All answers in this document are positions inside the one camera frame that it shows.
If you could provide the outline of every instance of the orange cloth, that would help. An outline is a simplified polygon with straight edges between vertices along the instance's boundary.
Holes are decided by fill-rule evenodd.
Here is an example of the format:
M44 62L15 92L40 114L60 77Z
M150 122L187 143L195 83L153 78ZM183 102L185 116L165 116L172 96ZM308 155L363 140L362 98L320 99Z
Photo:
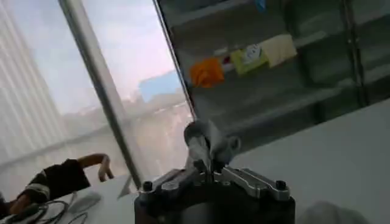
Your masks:
M191 80L194 86L210 88L225 80L222 66L217 58L206 59L191 67Z

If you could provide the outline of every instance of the white building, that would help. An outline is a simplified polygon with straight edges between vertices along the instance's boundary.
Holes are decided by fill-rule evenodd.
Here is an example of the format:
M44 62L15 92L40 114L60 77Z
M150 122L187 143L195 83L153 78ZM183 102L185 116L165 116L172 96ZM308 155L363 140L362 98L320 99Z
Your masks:
M65 137L48 86L0 1L0 164L62 142Z

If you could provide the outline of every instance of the screw head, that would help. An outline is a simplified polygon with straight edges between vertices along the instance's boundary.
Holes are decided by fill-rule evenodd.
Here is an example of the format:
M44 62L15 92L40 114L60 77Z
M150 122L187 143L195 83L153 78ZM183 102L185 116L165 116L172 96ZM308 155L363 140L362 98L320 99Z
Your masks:
M223 181L222 185L225 186L225 187L229 187L230 186L230 181Z
M142 190L145 192L149 192L153 190L153 183L151 181L145 181L142 184Z
M278 180L276 181L276 189L280 190L280 191L284 191L287 189L287 184L286 182L282 181L282 180Z

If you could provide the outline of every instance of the sky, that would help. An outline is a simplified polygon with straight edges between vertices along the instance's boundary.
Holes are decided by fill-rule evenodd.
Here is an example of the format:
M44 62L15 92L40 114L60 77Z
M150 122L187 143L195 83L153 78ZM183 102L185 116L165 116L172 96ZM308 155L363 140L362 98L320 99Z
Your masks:
M58 0L5 1L58 110L99 105ZM152 0L82 2L121 98L135 95L142 80L174 70Z

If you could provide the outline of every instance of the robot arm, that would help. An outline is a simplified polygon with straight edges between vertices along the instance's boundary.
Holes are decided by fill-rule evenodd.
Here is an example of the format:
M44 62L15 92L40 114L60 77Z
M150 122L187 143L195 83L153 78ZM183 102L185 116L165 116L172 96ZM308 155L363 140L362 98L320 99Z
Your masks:
M228 166L239 149L207 123L185 131L190 148L186 169L146 181L135 200L136 224L293 224L295 201L284 181Z

